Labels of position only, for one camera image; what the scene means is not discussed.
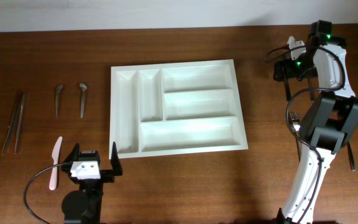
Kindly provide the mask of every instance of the metal fork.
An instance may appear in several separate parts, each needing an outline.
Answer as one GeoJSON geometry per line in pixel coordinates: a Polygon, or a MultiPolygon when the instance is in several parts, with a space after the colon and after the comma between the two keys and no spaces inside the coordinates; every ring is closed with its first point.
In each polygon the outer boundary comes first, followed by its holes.
{"type": "MultiPolygon", "coordinates": [[[[290,123],[292,124],[292,129],[294,130],[296,135],[299,136],[299,130],[301,128],[301,123],[300,123],[300,119],[299,119],[298,115],[294,111],[290,111],[290,123]]],[[[302,145],[297,139],[296,139],[296,145],[298,146],[298,158],[300,161],[302,145]]]]}

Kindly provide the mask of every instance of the wood grain surface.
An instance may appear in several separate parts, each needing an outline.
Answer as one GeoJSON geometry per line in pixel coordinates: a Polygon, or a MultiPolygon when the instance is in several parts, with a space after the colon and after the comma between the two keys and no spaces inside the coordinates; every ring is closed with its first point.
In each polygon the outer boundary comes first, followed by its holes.
{"type": "MultiPolygon", "coordinates": [[[[60,160],[76,142],[98,150],[108,162],[110,67],[234,59],[249,150],[123,159],[124,175],[104,186],[103,223],[250,223],[275,218],[290,193],[298,168],[296,144],[285,125],[282,83],[263,61],[288,37],[305,40],[309,26],[202,29],[88,30],[0,33],[0,223],[37,223],[25,209],[27,181],[52,164],[52,148],[63,136],[60,160]],[[80,118],[79,82],[89,85],[80,118]],[[55,118],[54,88],[64,84],[55,118]],[[19,154],[13,143],[2,156],[17,90],[27,92],[19,154]]],[[[346,67],[358,96],[358,24],[335,25],[347,38],[346,67]]],[[[290,82],[293,93],[307,82],[290,82]]],[[[303,115],[308,95],[294,102],[303,115]]],[[[331,164],[314,211],[316,221],[358,223],[358,127],[351,139],[357,171],[342,149],[331,164]]],[[[60,173],[57,190],[50,173],[30,186],[33,210],[63,223],[61,202],[78,186],[60,173]]]]}

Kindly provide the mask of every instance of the plastic knife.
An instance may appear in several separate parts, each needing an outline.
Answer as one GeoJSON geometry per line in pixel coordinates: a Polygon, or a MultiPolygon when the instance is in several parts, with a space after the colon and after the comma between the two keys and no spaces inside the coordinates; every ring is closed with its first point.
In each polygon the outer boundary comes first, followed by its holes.
{"type": "MultiPolygon", "coordinates": [[[[53,147],[52,151],[52,159],[53,164],[56,165],[59,162],[59,152],[60,152],[60,146],[62,145],[63,137],[59,137],[55,143],[55,147],[53,147]]],[[[52,169],[52,175],[50,176],[50,182],[49,182],[49,189],[55,190],[57,186],[57,167],[54,167],[52,169]]]]}

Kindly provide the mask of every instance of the black cable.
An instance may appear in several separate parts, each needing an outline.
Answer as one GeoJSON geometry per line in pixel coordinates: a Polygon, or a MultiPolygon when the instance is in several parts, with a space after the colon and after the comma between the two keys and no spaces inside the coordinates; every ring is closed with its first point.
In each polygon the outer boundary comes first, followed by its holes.
{"type": "MultiPolygon", "coordinates": [[[[282,53],[281,55],[273,58],[273,59],[270,59],[268,58],[269,54],[272,53],[273,51],[270,51],[268,54],[266,54],[266,57],[265,57],[265,62],[271,62],[271,61],[274,61],[290,52],[292,52],[293,50],[296,50],[296,49],[300,49],[300,48],[304,48],[306,47],[305,45],[303,46],[299,46],[299,47],[294,47],[290,50],[287,50],[286,52],[282,53]]],[[[314,48],[314,49],[319,49],[319,50],[322,50],[322,51],[325,51],[327,53],[329,53],[339,64],[339,68],[341,69],[341,75],[342,75],[342,83],[339,84],[337,87],[335,88],[306,88],[306,89],[303,89],[303,90],[300,90],[298,91],[297,93],[295,93],[291,98],[290,100],[288,100],[288,104],[287,104],[287,109],[285,111],[285,122],[287,123],[287,128],[290,130],[291,134],[296,138],[296,140],[302,142],[303,144],[307,145],[309,147],[310,150],[312,150],[313,152],[316,153],[317,155],[317,160],[319,160],[319,169],[318,169],[318,174],[317,174],[317,179],[316,179],[316,184],[314,185],[314,189],[313,189],[313,193],[310,197],[310,201],[308,203],[308,206],[306,206],[305,208],[305,211],[303,212],[302,216],[299,218],[297,224],[300,224],[300,222],[302,221],[302,219],[305,217],[306,213],[308,212],[310,206],[311,206],[311,203],[313,202],[313,199],[314,199],[314,196],[316,195],[316,192],[317,192],[317,186],[318,186],[318,182],[320,180],[320,177],[321,177],[321,169],[322,169],[322,163],[323,163],[323,159],[321,158],[321,155],[320,153],[317,151],[317,149],[313,146],[310,146],[310,144],[308,144],[306,141],[302,140],[291,128],[291,125],[290,125],[290,121],[288,120],[288,114],[290,113],[290,107],[291,107],[291,104],[292,104],[292,101],[297,97],[299,96],[301,93],[304,93],[306,91],[315,91],[315,90],[319,90],[319,91],[337,91],[337,90],[340,90],[342,88],[344,88],[345,86],[345,82],[346,82],[346,76],[345,76],[345,68],[341,62],[341,60],[339,59],[339,57],[337,55],[335,55],[333,52],[331,52],[330,50],[327,50],[325,48],[322,48],[322,47],[315,47],[315,46],[310,46],[311,48],[314,48]]]]}
{"type": "Polygon", "coordinates": [[[56,165],[53,165],[53,166],[50,166],[46,169],[44,169],[43,171],[39,172],[38,174],[36,174],[35,176],[33,176],[30,181],[27,183],[25,189],[24,189],[24,193],[23,193],[23,202],[24,202],[24,206],[25,208],[30,212],[30,214],[38,219],[40,222],[42,223],[45,223],[45,224],[49,224],[47,221],[43,220],[42,218],[40,218],[38,215],[36,215],[32,210],[31,208],[29,207],[29,204],[27,203],[27,191],[30,187],[30,184],[35,180],[35,178],[37,178],[39,175],[41,175],[42,173],[54,168],[54,167],[59,167],[59,166],[62,166],[62,165],[69,165],[70,163],[69,162],[66,162],[66,163],[61,163],[61,164],[56,164],[56,165]]]}
{"type": "Polygon", "coordinates": [[[302,72],[302,74],[300,74],[299,77],[298,77],[298,81],[302,81],[303,76],[306,75],[308,72],[312,71],[313,69],[314,68],[312,67],[312,68],[309,68],[306,71],[302,72]]]}
{"type": "Polygon", "coordinates": [[[273,49],[273,50],[267,52],[267,54],[266,54],[266,56],[265,56],[265,62],[274,61],[274,60],[278,59],[279,57],[281,57],[281,56],[283,56],[283,55],[285,55],[285,54],[288,53],[288,52],[285,52],[284,54],[281,54],[280,56],[273,58],[271,61],[268,61],[269,55],[270,55],[271,53],[275,52],[276,50],[281,50],[281,49],[289,50],[289,49],[290,49],[290,46],[287,44],[287,45],[284,45],[284,46],[282,46],[282,47],[278,47],[278,48],[276,48],[276,49],[273,49]]]}

